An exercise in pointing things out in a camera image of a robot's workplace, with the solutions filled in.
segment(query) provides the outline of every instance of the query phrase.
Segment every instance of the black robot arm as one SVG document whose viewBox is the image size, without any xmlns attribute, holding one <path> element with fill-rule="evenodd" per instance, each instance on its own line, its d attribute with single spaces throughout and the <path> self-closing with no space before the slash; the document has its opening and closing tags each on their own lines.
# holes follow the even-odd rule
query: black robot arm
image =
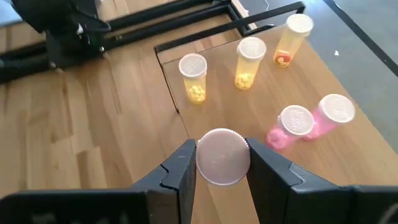
<svg viewBox="0 0 398 224">
<path fill-rule="evenodd" d="M 340 187 L 254 139 L 246 141 L 247 178 L 260 223 L 398 223 L 398 187 Z"/>
<path fill-rule="evenodd" d="M 260 223 L 398 223 L 398 187 L 339 187 L 267 146 L 246 139 L 247 174 Z M 195 141 L 186 141 L 160 166 L 118 190 L 25 191 L 0 200 L 0 223 L 191 222 L 195 194 Z"/>
<path fill-rule="evenodd" d="M 195 180 L 195 141 L 188 140 L 130 189 L 32 190 L 7 196 L 0 200 L 0 223 L 190 223 Z"/>
</svg>

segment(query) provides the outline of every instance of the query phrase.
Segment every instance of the wooden table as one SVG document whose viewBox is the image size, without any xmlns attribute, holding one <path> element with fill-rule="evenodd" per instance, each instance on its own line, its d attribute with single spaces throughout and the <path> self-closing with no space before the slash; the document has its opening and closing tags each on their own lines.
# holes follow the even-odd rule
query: wooden table
<svg viewBox="0 0 398 224">
<path fill-rule="evenodd" d="M 308 42 L 302 44 L 290 67 L 280 68 L 272 61 L 283 28 L 256 35 L 266 43 L 267 53 L 247 91 L 234 85 L 238 40 L 200 52 L 208 62 L 207 99 L 202 105 L 188 101 L 179 59 L 163 64 L 190 138 L 200 139 L 214 128 L 229 128 L 264 142 L 286 106 L 312 110 L 327 94 L 350 97 Z M 314 142 L 298 141 L 280 153 L 338 185 L 398 184 L 398 156 L 358 106 L 353 122 Z M 202 180 L 197 186 L 197 195 L 206 193 Z M 232 187 L 208 185 L 208 189 L 214 204 L 207 213 L 216 210 L 222 223 L 258 222 L 246 179 Z"/>
</svg>

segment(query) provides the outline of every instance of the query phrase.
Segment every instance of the white bottle cap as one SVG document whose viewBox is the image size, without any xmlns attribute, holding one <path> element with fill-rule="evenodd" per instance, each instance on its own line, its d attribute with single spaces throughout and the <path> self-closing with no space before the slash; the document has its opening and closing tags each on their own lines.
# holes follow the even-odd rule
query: white bottle cap
<svg viewBox="0 0 398 224">
<path fill-rule="evenodd" d="M 220 186 L 237 184 L 249 170 L 249 146 L 230 129 L 214 129 L 198 141 L 196 160 L 199 173 L 208 182 Z"/>
<path fill-rule="evenodd" d="M 178 64 L 180 72 L 187 78 L 199 78 L 206 75 L 207 62 L 200 54 L 187 54 Z"/>
<path fill-rule="evenodd" d="M 289 16 L 286 20 L 286 24 L 290 30 L 304 37 L 308 36 L 313 28 L 311 17 L 305 14 L 293 14 Z"/>
<path fill-rule="evenodd" d="M 339 94 L 330 94 L 319 102 L 322 113 L 331 121 L 344 124 L 355 117 L 355 106 L 351 100 Z"/>
<path fill-rule="evenodd" d="M 248 60 L 261 60 L 267 52 L 267 46 L 257 37 L 246 37 L 240 41 L 237 52 Z"/>
<path fill-rule="evenodd" d="M 295 136 L 304 136 L 312 131 L 314 120 L 311 112 L 299 105 L 286 107 L 278 116 L 279 124 Z"/>
</svg>

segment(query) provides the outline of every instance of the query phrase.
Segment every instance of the pink pill bottle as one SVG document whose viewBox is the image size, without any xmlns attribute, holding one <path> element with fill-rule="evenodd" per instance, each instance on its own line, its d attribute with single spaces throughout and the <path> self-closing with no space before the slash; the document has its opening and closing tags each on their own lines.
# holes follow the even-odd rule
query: pink pill bottle
<svg viewBox="0 0 398 224">
<path fill-rule="evenodd" d="M 312 115 L 315 124 L 312 131 L 304 136 L 304 140 L 316 139 L 338 126 L 349 123 L 355 117 L 355 106 L 345 96 L 330 94 L 319 102 Z"/>
<path fill-rule="evenodd" d="M 274 150 L 284 149 L 304 137 L 315 123 L 311 112 L 299 105 L 283 109 L 277 120 L 266 136 L 266 143 Z"/>
</svg>

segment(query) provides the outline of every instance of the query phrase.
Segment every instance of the translucent plastic bottle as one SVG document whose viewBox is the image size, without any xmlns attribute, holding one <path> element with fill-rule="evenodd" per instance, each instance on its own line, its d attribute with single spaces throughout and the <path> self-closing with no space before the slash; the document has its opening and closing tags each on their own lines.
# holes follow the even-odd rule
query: translucent plastic bottle
<svg viewBox="0 0 398 224">
<path fill-rule="evenodd" d="M 312 19 L 304 14 L 294 14 L 287 18 L 285 31 L 276 48 L 274 61 L 281 67 L 290 65 L 304 38 L 313 28 Z"/>
<path fill-rule="evenodd" d="M 278 116 L 277 124 L 267 134 L 266 143 L 274 150 L 286 148 L 310 133 L 313 125 L 314 119 L 309 110 L 290 105 Z"/>
<path fill-rule="evenodd" d="M 233 130 L 213 129 L 198 141 L 196 164 L 201 176 L 212 184 L 237 184 L 250 167 L 249 146 Z"/>
<path fill-rule="evenodd" d="M 188 54 L 181 58 L 179 69 L 183 75 L 188 99 L 200 104 L 206 99 L 207 62 L 200 54 Z"/>
<path fill-rule="evenodd" d="M 330 94 L 325 96 L 312 113 L 315 124 L 304 139 L 316 139 L 355 117 L 355 106 L 345 96 Z"/>
<path fill-rule="evenodd" d="M 240 41 L 237 49 L 239 57 L 235 74 L 237 88 L 250 89 L 266 51 L 266 44 L 257 37 L 246 37 Z"/>
</svg>

